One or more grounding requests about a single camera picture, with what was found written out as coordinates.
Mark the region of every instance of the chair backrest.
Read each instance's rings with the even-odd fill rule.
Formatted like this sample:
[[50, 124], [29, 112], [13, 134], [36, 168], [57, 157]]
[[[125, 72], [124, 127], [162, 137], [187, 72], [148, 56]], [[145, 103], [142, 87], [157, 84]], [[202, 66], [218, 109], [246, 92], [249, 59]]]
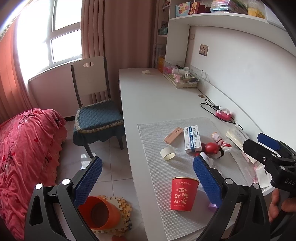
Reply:
[[84, 96], [107, 90], [104, 56], [75, 61], [71, 69], [76, 95]]

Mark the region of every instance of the blue textured pad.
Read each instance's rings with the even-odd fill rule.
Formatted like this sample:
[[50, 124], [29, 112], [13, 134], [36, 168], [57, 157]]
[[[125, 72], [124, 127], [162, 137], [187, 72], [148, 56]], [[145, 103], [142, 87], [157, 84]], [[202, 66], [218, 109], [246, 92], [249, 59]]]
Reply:
[[280, 149], [279, 142], [277, 140], [272, 139], [271, 137], [269, 137], [263, 133], [260, 133], [258, 135], [257, 139], [260, 143], [262, 143], [265, 146], [268, 146], [272, 150], [277, 151]]
[[82, 130], [93, 130], [122, 120], [123, 116], [112, 100], [85, 106], [78, 114], [79, 127]]
[[210, 202], [220, 207], [223, 202], [221, 188], [200, 156], [194, 158], [193, 170]]
[[96, 181], [98, 180], [102, 172], [102, 169], [103, 169], [102, 160], [101, 158], [97, 158], [97, 160], [88, 169], [87, 173], [85, 174], [85, 176], [82, 178], [82, 180], [76, 187], [75, 200], [74, 200], [74, 204], [76, 207], [85, 203], [92, 188], [94, 187]]

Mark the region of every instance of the orange bucket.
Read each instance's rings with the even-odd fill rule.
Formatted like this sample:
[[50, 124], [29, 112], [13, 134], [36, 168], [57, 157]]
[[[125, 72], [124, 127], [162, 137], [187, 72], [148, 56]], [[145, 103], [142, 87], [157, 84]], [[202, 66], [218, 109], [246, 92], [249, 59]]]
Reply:
[[120, 210], [101, 197], [89, 196], [78, 210], [91, 229], [112, 229], [120, 221]]

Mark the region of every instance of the chair leg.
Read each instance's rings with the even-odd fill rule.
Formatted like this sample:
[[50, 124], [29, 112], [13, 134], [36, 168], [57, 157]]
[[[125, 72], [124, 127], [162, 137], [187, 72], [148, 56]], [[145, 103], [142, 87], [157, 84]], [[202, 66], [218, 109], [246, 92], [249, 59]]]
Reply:
[[118, 143], [119, 143], [119, 146], [120, 146], [120, 150], [123, 150], [122, 138], [118, 139]]
[[89, 157], [90, 158], [93, 158], [94, 156], [93, 156], [93, 154], [92, 154], [92, 152], [91, 152], [91, 149], [90, 149], [90, 147], [89, 147], [89, 144], [87, 143], [87, 142], [84, 142], [84, 148], [85, 148], [85, 150], [86, 150], [86, 152], [87, 152], [87, 154], [89, 155]]

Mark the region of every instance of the chair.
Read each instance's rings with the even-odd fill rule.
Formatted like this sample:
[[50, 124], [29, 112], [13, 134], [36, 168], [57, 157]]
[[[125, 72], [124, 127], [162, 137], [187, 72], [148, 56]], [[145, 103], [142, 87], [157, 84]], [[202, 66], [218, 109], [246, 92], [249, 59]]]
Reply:
[[84, 146], [88, 155], [93, 154], [89, 144], [107, 141], [116, 136], [120, 149], [123, 149], [122, 136], [125, 135], [123, 116], [111, 99], [88, 106], [82, 106], [80, 96], [108, 92], [110, 97], [106, 58], [97, 56], [75, 61], [71, 65], [72, 78], [79, 109], [75, 116], [73, 142]]

